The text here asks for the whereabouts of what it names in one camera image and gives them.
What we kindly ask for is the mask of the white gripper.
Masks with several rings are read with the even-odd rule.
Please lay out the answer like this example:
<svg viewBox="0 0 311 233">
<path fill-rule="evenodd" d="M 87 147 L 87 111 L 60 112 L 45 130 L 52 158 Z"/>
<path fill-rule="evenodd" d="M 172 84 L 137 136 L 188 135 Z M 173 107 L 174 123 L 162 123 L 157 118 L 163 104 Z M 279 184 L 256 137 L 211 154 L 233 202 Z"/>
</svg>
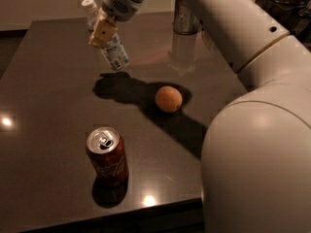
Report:
<svg viewBox="0 0 311 233">
<path fill-rule="evenodd" d="M 142 0 L 101 0 L 102 10 L 116 21 L 128 21 L 140 9 Z M 103 48 L 118 32 L 118 28 L 105 17 L 99 17 L 89 37 L 89 44 Z"/>
</svg>

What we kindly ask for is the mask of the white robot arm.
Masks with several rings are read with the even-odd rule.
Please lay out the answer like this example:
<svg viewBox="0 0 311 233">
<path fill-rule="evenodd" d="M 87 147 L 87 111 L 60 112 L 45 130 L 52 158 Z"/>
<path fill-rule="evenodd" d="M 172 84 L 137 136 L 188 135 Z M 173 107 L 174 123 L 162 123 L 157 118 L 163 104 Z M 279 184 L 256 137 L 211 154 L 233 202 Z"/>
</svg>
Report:
<svg viewBox="0 0 311 233">
<path fill-rule="evenodd" d="M 251 0 L 186 0 L 248 93 L 208 127 L 207 233 L 311 233 L 311 58 Z"/>
</svg>

